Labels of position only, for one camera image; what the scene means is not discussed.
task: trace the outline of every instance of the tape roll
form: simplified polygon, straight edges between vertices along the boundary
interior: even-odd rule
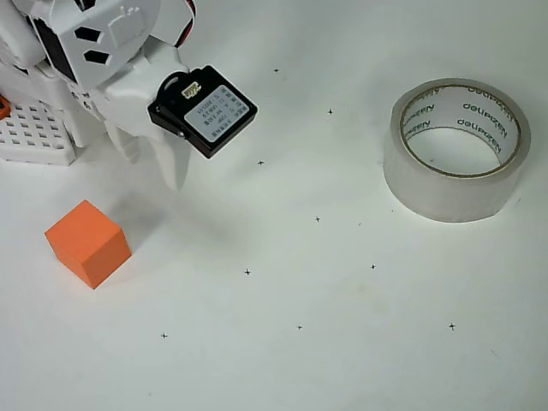
[[[452,174],[419,158],[409,140],[433,128],[456,128],[482,139],[499,166],[481,174]],[[433,220],[463,223],[499,212],[512,194],[531,146],[531,130],[514,101],[467,79],[429,81],[394,106],[384,149],[384,178],[410,210]]]

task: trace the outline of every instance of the clear tape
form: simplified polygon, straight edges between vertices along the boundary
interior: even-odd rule
[[[457,175],[419,158],[408,140],[432,128],[457,128],[482,139],[500,165]],[[394,106],[384,149],[384,178],[407,208],[446,223],[480,220],[499,212],[512,194],[531,146],[531,130],[518,105],[498,89],[467,79],[429,81]]]

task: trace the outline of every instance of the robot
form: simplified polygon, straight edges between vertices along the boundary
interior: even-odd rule
[[[192,19],[166,41],[155,27],[181,2]],[[0,157],[69,165],[106,132],[133,163],[147,138],[180,189],[191,147],[213,157],[258,111],[212,66],[182,64],[195,15],[193,0],[0,0]]]

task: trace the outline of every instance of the orange cube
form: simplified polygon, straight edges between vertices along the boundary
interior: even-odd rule
[[[45,237],[59,261],[92,289],[131,257],[122,229],[86,200]]]
[[[0,120],[9,116],[11,109],[9,107],[9,102],[4,97],[0,96]]]

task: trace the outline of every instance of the white plastic grid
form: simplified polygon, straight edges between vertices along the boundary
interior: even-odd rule
[[[76,155],[63,122],[43,104],[12,104],[0,121],[0,158],[69,165]]]

